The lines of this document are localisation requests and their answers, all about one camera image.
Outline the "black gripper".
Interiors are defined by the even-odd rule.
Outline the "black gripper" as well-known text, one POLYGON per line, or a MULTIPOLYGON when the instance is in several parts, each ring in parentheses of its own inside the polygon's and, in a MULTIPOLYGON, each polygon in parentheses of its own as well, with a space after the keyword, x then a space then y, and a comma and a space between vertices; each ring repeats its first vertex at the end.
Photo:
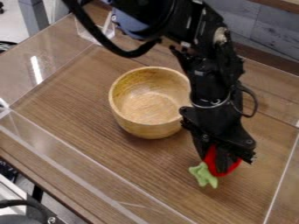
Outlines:
POLYGON ((233 104, 191 105, 180 107, 181 126, 189 131, 200 159, 216 144, 216 173, 229 174, 241 160, 255 160, 256 140, 241 124, 241 115, 233 104))

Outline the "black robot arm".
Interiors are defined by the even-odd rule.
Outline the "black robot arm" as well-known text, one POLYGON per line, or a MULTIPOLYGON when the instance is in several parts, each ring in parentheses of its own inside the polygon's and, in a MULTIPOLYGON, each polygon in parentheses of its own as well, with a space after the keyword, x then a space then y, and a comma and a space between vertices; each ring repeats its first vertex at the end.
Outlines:
POLYGON ((124 50, 97 28, 77 0, 61 0, 96 41, 116 55, 136 58, 169 39, 169 50, 191 83, 188 106, 180 108, 181 126, 191 132, 201 161, 215 176, 252 163, 256 141, 241 125, 240 82, 244 60, 239 57, 223 16, 203 0, 98 0, 112 8, 120 31, 142 42, 124 50))

